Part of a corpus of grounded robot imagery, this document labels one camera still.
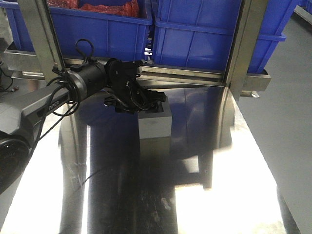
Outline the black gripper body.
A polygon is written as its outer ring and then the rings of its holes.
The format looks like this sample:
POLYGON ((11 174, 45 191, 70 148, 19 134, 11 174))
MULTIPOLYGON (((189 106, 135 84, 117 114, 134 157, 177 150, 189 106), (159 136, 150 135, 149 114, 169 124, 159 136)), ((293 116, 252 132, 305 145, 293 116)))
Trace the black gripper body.
POLYGON ((108 76, 107 87, 112 95, 105 98, 104 105, 114 107, 146 107, 146 97, 143 88, 137 82, 140 76, 138 68, 143 65, 142 60, 123 62, 111 58, 105 64, 108 76))

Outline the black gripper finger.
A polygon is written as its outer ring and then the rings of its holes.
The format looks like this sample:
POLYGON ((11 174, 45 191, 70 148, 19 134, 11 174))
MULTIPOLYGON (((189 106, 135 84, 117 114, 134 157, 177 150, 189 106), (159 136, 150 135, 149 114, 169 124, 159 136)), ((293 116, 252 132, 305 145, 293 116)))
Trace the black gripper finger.
POLYGON ((143 93, 146 97, 145 103, 152 105, 158 102, 166 102, 166 95, 164 92, 158 92, 155 90, 144 89, 143 93))
POLYGON ((136 110, 133 110, 129 107, 123 105, 119 100, 115 99, 114 97, 106 97, 104 99, 105 106, 113 106, 117 113, 127 113, 127 114, 134 114, 136 110))

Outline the black gray robot arm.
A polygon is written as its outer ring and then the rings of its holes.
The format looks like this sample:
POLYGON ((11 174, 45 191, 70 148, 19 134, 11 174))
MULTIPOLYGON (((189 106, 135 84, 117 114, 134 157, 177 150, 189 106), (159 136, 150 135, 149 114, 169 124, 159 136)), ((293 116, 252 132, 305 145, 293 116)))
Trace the black gray robot arm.
POLYGON ((42 138, 46 117, 62 105, 70 105, 65 113, 69 116, 82 101, 108 88, 104 104, 113 106, 117 112, 134 114, 158 110, 166 96, 163 92, 145 89, 137 82, 142 64, 140 60, 123 62, 115 58, 101 63, 89 57, 70 69, 59 70, 54 66, 56 77, 47 86, 2 102, 0 190, 4 192, 24 172, 42 138))

